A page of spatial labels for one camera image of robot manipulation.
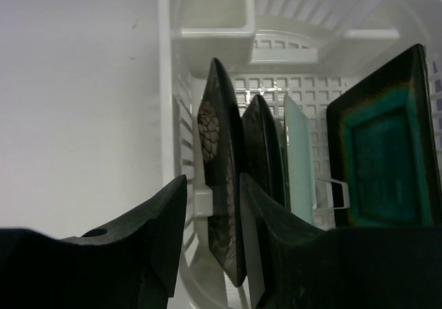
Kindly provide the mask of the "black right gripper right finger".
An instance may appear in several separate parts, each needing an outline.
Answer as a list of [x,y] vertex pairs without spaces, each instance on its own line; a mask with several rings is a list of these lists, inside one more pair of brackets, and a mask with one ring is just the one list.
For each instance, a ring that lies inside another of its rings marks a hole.
[[440,227],[322,230],[240,177],[254,308],[440,308]]

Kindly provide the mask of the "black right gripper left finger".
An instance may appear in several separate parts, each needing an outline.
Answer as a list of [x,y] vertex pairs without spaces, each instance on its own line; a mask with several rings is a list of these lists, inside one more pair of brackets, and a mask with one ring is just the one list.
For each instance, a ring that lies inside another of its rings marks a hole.
[[2,308],[165,308],[173,297],[187,179],[83,236],[1,230]]

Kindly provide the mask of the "small black floral plate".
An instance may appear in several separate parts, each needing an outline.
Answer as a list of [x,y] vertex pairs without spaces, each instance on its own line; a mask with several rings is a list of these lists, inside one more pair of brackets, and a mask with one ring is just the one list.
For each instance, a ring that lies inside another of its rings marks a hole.
[[282,154],[276,123],[263,96],[255,95],[241,117],[247,173],[274,201],[287,207]]

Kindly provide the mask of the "large black floral plate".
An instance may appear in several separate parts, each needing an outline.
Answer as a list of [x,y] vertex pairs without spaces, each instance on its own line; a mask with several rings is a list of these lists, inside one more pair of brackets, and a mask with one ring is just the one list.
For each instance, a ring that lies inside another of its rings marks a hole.
[[232,81],[211,60],[197,124],[206,186],[213,215],[207,218],[208,246],[235,287],[247,275],[240,217],[240,174],[247,168],[242,120]]

